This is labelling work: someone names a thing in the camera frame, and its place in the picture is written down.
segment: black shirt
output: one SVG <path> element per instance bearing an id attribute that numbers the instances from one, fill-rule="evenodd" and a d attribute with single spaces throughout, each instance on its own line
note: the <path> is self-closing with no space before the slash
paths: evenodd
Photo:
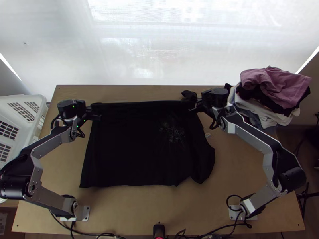
<path id="1" fill-rule="evenodd" d="M 193 102 L 96 103 L 80 187 L 203 183 L 215 163 Z"/>

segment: white laundry basket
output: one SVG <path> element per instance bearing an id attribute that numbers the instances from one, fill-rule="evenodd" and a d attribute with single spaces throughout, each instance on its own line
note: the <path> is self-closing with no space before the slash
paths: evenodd
<path id="1" fill-rule="evenodd" d="M 39 139 L 47 110 L 42 95 L 0 97 L 0 168 Z"/>

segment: wooden table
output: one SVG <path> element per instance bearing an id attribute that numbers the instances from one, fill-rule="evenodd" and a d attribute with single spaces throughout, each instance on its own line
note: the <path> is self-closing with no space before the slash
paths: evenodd
<path id="1" fill-rule="evenodd" d="M 50 133 L 50 122 L 58 114 L 57 102 L 82 99 L 94 102 L 140 102 L 178 100 L 183 90 L 197 93 L 209 86 L 57 86 L 41 137 Z M 161 222 L 168 235 L 186 228 L 188 235 L 207 233 L 220 226 L 232 224 L 226 198 L 231 194 L 247 196 L 265 185 L 262 154 L 235 135 L 220 129 L 209 130 L 211 119 L 199 113 L 207 139 L 215 148 L 216 163 L 203 184 L 187 179 L 175 186 L 116 186 L 111 188 L 79 188 L 81 170 L 89 139 L 91 122 L 82 130 L 86 138 L 61 145 L 41 159 L 44 168 L 43 185 L 58 193 L 69 194 L 79 203 L 91 206 L 87 222 L 77 222 L 76 230 L 87 233 L 114 232 L 119 235 L 151 235 L 153 225 Z M 292 192 L 276 199 L 250 222 L 235 233 L 264 233 L 304 230 L 299 205 Z M 13 231 L 29 233 L 69 234 L 58 225 L 47 209 L 20 202 Z M 229 233 L 227 228 L 219 233 Z"/>

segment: sheer curtain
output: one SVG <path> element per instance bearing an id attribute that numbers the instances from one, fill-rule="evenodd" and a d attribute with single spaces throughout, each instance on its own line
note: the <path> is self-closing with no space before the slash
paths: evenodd
<path id="1" fill-rule="evenodd" d="M 0 52 L 32 93 L 57 84 L 236 84 L 296 72 L 319 46 L 318 1 L 0 0 Z"/>

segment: power cord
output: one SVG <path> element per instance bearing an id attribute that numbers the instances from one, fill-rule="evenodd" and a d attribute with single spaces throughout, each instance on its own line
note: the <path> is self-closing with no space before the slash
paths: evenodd
<path id="1" fill-rule="evenodd" d="M 227 199 L 226 199 L 227 207 L 228 207 L 230 210 L 232 210 L 232 211 L 239 212 L 238 215 L 237 215 L 237 217 L 236 217 L 236 220 L 235 220 L 235 223 L 234 223 L 234 224 L 230 224 L 230 225 L 225 225 L 225 226 L 219 227 L 219 228 L 217 228 L 217 229 L 215 229 L 215 230 L 213 230 L 213 231 L 210 231 L 210 232 L 208 232 L 208 233 L 206 233 L 206 234 L 199 235 L 199 236 L 196 236 L 196 237 L 187 237 L 187 236 L 185 236 L 186 229 L 184 229 L 184 230 L 179 231 L 179 232 L 175 235 L 175 237 L 174 237 L 173 239 L 181 239 L 181 238 L 185 238 L 185 239 L 202 239 L 202 238 L 204 238 L 204 237 L 206 237 L 206 236 L 214 236 L 213 234 L 214 234 L 215 232 L 221 230 L 221 229 L 224 229 L 224 228 L 227 228 L 227 227 L 234 227 L 234 228 L 232 229 L 231 233 L 227 234 L 226 236 L 223 236 L 223 238 L 228 238 L 228 237 L 230 237 L 230 236 L 235 232 L 236 226 L 246 226 L 246 227 L 248 227 L 249 229 L 251 229 L 251 228 L 252 228 L 252 225 L 248 224 L 248 223 L 246 222 L 246 220 L 244 220 L 244 223 L 239 223 L 239 224 L 237 224 L 237 221 L 238 221 L 238 219 L 239 219 L 241 213 L 243 213 L 243 210 L 242 210 L 242 209 L 232 209 L 232 208 L 229 206 L 228 201 L 229 201 L 229 199 L 230 199 L 231 197 L 238 197 L 238 198 L 240 198 L 240 199 L 242 199 L 242 197 L 233 194 L 233 195 L 230 195 L 229 197 L 227 197 Z"/>
<path id="2" fill-rule="evenodd" d="M 71 238 L 74 239 L 74 235 L 73 233 L 76 233 L 76 234 L 79 234 L 79 235 L 83 235 L 83 236 L 96 236 L 98 238 L 102 237 L 102 236 L 107 236 L 107 237 L 116 237 L 116 238 L 119 238 L 119 239 L 126 239 L 125 237 L 123 236 L 119 236 L 119 235 L 115 235 L 113 233 L 109 233 L 109 232 L 104 232 L 104 233 L 100 233 L 100 234 L 97 234 L 97 233 L 84 233 L 84 232 L 80 232 L 80 231 L 76 231 L 73 229 L 73 227 L 75 226 L 75 221 L 73 221 L 71 223 L 71 227 L 67 227 L 66 225 L 62 224 L 61 222 L 59 222 L 59 220 L 51 213 L 51 216 L 54 218 L 54 220 L 60 224 L 60 226 L 64 227 L 65 229 L 69 230 L 70 231 L 70 235 L 71 235 Z"/>
<path id="3" fill-rule="evenodd" d="M 203 234 L 203 235 L 199 235 L 199 236 L 196 236 L 196 237 L 188 237 L 188 236 L 185 236 L 185 233 L 186 233 L 186 229 L 184 230 L 181 230 L 179 232 L 177 232 L 177 234 L 175 235 L 175 237 L 173 239 L 181 239 L 181 238 L 185 238 L 185 239 L 202 239 L 206 236 L 213 236 L 213 234 L 221 229 L 224 229 L 224 228 L 227 228 L 227 227 L 234 227 L 231 231 L 231 233 L 229 233 L 228 235 L 226 236 L 223 236 L 223 238 L 228 238 L 230 237 L 234 232 L 235 232 L 235 229 L 236 229 L 236 226 L 246 226 L 248 227 L 249 229 L 252 228 L 252 225 L 248 224 L 246 222 L 246 220 L 244 220 L 244 223 L 239 223 L 237 224 L 237 221 L 241 215 L 241 213 L 243 213 L 243 210 L 242 209 L 232 209 L 230 206 L 229 206 L 229 199 L 231 197 L 238 197 L 240 199 L 242 199 L 242 197 L 238 196 L 238 195 L 230 195 L 227 197 L 226 199 L 226 204 L 227 204 L 227 207 L 232 210 L 232 211 L 235 211 L 235 212 L 239 212 L 237 217 L 236 217 L 236 220 L 235 220 L 235 223 L 234 224 L 229 224 L 229 225 L 225 225 L 225 226 L 222 226 L 222 227 L 219 227 L 215 230 L 212 230 L 206 234 Z M 74 239 L 74 235 L 73 233 L 76 233 L 76 234 L 79 234 L 79 235 L 83 235 L 83 236 L 96 236 L 97 238 L 96 239 L 99 239 L 101 236 L 109 236 L 109 237 L 116 237 L 116 238 L 119 238 L 119 239 L 126 239 L 125 237 L 122 237 L 122 236 L 119 236 L 119 235 L 115 235 L 113 233 L 109 233 L 109 232 L 105 232 L 105 233 L 101 233 L 101 234 L 96 234 L 96 233 L 84 233 L 84 232 L 80 232 L 80 231 L 76 231 L 73 229 L 73 227 L 75 226 L 75 221 L 73 221 L 71 223 L 71 227 L 67 227 L 66 225 L 62 224 L 52 213 L 51 213 L 51 216 L 53 217 L 53 219 L 58 223 L 60 224 L 60 226 L 62 226 L 63 228 L 67 229 L 70 231 L 70 235 L 71 235 L 71 238 Z"/>

